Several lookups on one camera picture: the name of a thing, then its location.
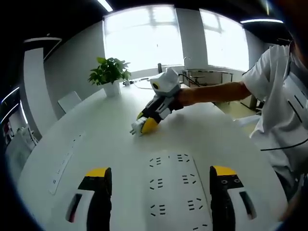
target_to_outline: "potted plant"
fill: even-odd
[[[129,63],[115,58],[97,57],[99,66],[91,70],[89,82],[102,85],[107,97],[112,97],[120,93],[119,79],[128,80],[131,75],[127,70]]]

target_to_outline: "window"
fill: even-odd
[[[182,42],[174,6],[136,7],[106,16],[106,58],[129,62],[131,72],[183,65]]]
[[[248,45],[242,25],[217,13],[200,9],[208,64],[241,71],[249,69]]]

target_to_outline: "white container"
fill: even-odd
[[[114,81],[113,84],[112,83],[103,84],[103,88],[105,90],[107,97],[113,97],[121,93],[119,80]]]

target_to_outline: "black cable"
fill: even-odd
[[[193,82],[194,84],[196,84],[198,87],[201,87],[201,85],[199,83],[197,83],[196,81],[194,81],[192,78],[184,75],[184,74],[179,74],[179,76],[184,76],[186,77],[188,80],[190,80],[191,82]]]
[[[288,147],[283,147],[283,148],[269,148],[269,149],[261,149],[261,151],[273,151],[273,150],[282,150],[282,149],[289,149],[289,148],[295,148],[297,146],[300,146],[304,143],[306,143],[308,141],[308,138],[306,140],[304,140],[303,142],[300,142],[298,144],[292,145],[292,146],[288,146]]]

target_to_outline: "table surface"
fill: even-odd
[[[244,186],[269,205],[278,218],[287,202],[279,180],[242,129],[212,103],[199,103],[175,111],[156,132],[132,136],[131,123],[154,96],[154,91],[134,85],[121,95],[106,98],[103,90],[91,95],[63,116],[32,151],[18,181],[18,191],[29,212],[46,227],[51,209],[69,190],[78,187],[85,174],[97,167],[111,167],[113,230],[145,230],[142,219],[142,165],[149,154],[178,152],[193,156],[208,203],[209,168],[234,169]],[[48,192],[72,139],[84,133],[64,170],[55,195]]]

